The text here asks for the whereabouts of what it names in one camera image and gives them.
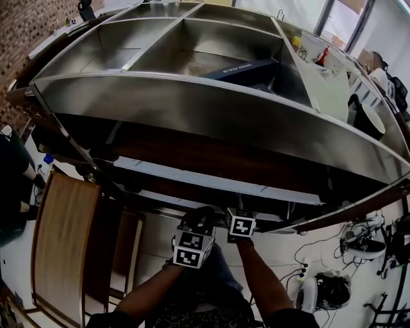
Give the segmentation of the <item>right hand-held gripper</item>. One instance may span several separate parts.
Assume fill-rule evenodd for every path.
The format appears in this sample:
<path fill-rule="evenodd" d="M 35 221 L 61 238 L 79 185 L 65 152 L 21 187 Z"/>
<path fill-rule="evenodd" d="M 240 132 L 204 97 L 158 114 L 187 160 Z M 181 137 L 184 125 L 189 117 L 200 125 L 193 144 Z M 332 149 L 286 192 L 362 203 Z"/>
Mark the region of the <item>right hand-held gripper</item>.
<path fill-rule="evenodd" d="M 236 243 L 239 239 L 249 240 L 256 228 L 255 214 L 245 209 L 228 208 L 225 225 L 228 243 Z"/>

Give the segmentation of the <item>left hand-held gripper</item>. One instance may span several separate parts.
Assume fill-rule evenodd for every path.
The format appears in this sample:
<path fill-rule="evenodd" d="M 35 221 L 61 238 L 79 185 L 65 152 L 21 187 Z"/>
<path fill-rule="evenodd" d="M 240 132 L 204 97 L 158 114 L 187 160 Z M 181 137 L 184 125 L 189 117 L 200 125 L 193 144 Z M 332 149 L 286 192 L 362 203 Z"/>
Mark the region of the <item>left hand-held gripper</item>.
<path fill-rule="evenodd" d="M 208 258 L 214 241 L 215 210 L 210 206 L 185 213 L 172 239 L 175 265 L 200 268 Z"/>

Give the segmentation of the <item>wooden cart with gold frame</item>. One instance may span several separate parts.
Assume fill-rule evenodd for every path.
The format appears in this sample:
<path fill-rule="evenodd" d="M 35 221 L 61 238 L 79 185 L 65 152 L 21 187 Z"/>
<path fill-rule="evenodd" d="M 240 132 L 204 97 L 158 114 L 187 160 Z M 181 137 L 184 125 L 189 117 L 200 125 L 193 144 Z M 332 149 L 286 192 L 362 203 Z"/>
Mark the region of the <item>wooden cart with gold frame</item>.
<path fill-rule="evenodd" d="M 135 284 L 143 214 L 100 186 L 53 172 L 35 224 L 34 305 L 62 328 L 85 328 Z"/>

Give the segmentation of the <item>metal shelving unit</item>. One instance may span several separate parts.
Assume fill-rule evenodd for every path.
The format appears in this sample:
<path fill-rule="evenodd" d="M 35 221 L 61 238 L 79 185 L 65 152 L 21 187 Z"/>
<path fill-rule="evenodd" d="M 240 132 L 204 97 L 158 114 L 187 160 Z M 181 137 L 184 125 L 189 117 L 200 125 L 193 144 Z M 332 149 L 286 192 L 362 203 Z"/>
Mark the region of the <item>metal shelving unit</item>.
<path fill-rule="evenodd" d="M 240 8 L 142 3 L 53 40 L 6 99 L 42 149 L 144 210 L 244 207 L 261 233 L 305 233 L 406 201 L 397 107 L 347 54 L 337 76 L 298 57 L 302 32 Z M 267 58 L 273 94 L 201 78 Z M 352 94 L 380 116 L 379 141 L 347 122 Z"/>

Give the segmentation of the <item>person's left forearm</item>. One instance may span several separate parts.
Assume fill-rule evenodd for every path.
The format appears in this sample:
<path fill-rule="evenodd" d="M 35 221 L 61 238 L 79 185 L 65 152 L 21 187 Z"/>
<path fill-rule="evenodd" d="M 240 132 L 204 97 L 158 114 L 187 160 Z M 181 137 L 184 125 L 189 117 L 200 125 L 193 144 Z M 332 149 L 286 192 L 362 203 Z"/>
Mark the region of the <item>person's left forearm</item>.
<path fill-rule="evenodd" d="M 165 265 L 158 273 L 128 293 L 115 308 L 115 312 L 129 315 L 136 323 L 142 323 L 155 310 L 185 268 Z"/>

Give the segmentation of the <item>person's right forearm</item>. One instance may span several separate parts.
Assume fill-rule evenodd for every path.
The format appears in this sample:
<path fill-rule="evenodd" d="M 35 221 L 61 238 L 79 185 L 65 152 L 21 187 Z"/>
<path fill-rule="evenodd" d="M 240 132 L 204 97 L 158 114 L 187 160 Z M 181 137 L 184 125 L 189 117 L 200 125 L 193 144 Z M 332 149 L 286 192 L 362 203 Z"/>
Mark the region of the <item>person's right forearm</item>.
<path fill-rule="evenodd" d="M 293 304 L 274 272 L 248 240 L 236 242 L 250 292 L 265 323 L 277 311 L 293 309 Z"/>

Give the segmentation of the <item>person's blue jeans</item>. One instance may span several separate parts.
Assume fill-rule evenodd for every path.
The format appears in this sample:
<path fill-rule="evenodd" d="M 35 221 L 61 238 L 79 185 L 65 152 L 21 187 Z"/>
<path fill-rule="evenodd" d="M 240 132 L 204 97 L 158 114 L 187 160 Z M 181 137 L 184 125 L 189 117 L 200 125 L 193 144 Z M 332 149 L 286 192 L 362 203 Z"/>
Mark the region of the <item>person's blue jeans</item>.
<path fill-rule="evenodd" d="M 192 273 L 190 290 L 194 301 L 213 306 L 236 306 L 245 302 L 243 286 L 234 278 L 222 249 L 215 243 L 203 266 Z"/>

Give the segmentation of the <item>person's black printed shirt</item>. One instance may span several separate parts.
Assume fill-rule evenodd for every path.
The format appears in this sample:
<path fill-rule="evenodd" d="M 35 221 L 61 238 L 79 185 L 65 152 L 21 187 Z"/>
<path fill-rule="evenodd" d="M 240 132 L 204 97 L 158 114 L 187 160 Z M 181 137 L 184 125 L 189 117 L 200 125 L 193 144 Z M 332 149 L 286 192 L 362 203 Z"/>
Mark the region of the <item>person's black printed shirt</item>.
<path fill-rule="evenodd" d="M 145 328 L 265 328 L 249 302 L 230 286 L 170 291 L 145 319 Z"/>

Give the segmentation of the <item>white power strip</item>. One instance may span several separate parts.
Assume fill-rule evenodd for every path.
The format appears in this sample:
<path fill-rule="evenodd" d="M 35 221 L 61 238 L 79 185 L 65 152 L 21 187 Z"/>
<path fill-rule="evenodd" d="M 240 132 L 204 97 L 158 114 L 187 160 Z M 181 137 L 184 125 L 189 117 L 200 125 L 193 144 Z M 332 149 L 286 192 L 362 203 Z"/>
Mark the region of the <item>white power strip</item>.
<path fill-rule="evenodd" d="M 299 274 L 297 276 L 298 281 L 300 281 L 300 282 L 305 281 L 305 279 L 308 277 L 310 267 L 311 267 L 311 258 L 310 257 L 304 257 L 300 261 L 300 270 L 299 270 Z"/>

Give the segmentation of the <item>black and white sneaker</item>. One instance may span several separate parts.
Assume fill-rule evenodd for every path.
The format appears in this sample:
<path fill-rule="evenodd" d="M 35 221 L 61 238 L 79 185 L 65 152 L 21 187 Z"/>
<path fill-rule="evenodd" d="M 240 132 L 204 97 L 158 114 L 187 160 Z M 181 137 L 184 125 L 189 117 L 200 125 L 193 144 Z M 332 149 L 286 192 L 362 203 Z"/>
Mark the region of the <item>black and white sneaker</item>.
<path fill-rule="evenodd" d="M 368 238 L 359 238 L 347 243 L 347 252 L 357 258 L 373 260 L 382 256 L 386 251 L 386 244 Z"/>

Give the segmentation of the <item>dark navy flat box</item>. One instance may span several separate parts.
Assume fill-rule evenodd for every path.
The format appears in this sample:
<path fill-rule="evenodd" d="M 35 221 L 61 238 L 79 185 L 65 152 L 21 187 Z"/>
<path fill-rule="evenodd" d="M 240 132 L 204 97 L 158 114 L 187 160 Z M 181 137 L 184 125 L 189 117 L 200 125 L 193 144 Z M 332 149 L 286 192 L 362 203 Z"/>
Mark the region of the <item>dark navy flat box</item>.
<path fill-rule="evenodd" d="M 278 69 L 279 62 L 276 59 L 267 58 L 214 70 L 201 75 L 201 78 L 245 86 L 273 94 L 272 83 Z"/>

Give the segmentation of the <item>black bucket, white inside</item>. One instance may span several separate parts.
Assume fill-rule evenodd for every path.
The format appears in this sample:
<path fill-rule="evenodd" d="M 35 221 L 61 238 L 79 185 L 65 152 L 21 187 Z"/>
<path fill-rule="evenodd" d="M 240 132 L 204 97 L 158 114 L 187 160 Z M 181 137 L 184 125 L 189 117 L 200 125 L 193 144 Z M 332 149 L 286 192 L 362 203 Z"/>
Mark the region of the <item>black bucket, white inside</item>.
<path fill-rule="evenodd" d="M 371 106 L 361 103 L 357 94 L 352 94 L 348 100 L 347 122 L 378 141 L 386 132 L 377 112 Z"/>

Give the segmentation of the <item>white and red paper cup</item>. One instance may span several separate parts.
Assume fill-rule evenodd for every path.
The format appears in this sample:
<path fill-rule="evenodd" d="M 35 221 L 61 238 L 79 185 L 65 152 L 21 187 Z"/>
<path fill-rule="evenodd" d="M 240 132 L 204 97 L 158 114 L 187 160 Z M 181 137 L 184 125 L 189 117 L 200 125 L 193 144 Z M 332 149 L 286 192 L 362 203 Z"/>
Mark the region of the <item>white and red paper cup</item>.
<path fill-rule="evenodd" d="M 344 59 L 345 57 L 338 50 L 327 47 L 316 64 L 329 70 L 333 76 L 337 76 L 345 67 Z"/>

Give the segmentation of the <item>white printed paper cup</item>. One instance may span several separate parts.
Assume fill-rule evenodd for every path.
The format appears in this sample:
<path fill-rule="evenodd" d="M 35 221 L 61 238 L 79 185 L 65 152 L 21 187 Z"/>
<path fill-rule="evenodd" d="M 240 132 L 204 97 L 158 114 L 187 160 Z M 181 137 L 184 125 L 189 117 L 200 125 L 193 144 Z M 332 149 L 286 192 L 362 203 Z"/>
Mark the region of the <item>white printed paper cup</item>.
<path fill-rule="evenodd" d="M 306 63 L 316 63 L 326 49 L 327 45 L 320 38 L 308 32 L 302 32 L 297 55 Z"/>

